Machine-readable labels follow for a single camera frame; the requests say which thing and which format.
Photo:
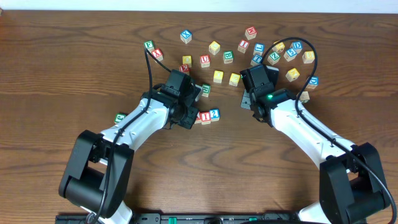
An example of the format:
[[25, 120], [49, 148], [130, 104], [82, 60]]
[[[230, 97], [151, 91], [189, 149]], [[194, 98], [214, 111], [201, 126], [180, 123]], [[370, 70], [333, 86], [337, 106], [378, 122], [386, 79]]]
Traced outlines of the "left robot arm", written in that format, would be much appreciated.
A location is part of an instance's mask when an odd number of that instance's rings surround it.
[[129, 223], [124, 203], [134, 153], [166, 124], [191, 129], [202, 87], [172, 70], [164, 84], [151, 86], [131, 113], [99, 134], [83, 131], [76, 139], [58, 193], [89, 214], [87, 223]]

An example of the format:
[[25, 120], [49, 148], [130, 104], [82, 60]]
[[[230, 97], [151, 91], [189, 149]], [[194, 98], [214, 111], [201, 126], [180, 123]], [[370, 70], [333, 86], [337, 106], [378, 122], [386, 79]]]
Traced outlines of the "red A block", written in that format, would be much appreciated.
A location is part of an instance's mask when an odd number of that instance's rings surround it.
[[201, 113], [200, 112], [197, 113], [197, 117], [195, 120], [195, 124], [198, 124], [198, 123], [201, 123]]

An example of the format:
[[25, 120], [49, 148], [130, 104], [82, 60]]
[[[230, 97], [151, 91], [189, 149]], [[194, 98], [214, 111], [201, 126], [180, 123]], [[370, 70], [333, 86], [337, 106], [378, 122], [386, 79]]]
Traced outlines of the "blue 2 block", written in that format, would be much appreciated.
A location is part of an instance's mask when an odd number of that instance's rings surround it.
[[212, 122], [220, 120], [219, 109], [215, 108], [215, 109], [209, 110], [209, 113], [210, 113], [210, 119]]

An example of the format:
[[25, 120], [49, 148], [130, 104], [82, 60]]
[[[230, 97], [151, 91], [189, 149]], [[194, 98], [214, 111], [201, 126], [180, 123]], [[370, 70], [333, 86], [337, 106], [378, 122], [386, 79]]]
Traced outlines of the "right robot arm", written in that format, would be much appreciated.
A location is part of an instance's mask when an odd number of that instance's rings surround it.
[[297, 212], [297, 223], [364, 223], [387, 207], [397, 207], [387, 188], [377, 149], [356, 145], [312, 116], [297, 96], [275, 89], [279, 71], [265, 65], [240, 72], [254, 118], [288, 136], [319, 170], [319, 200]]

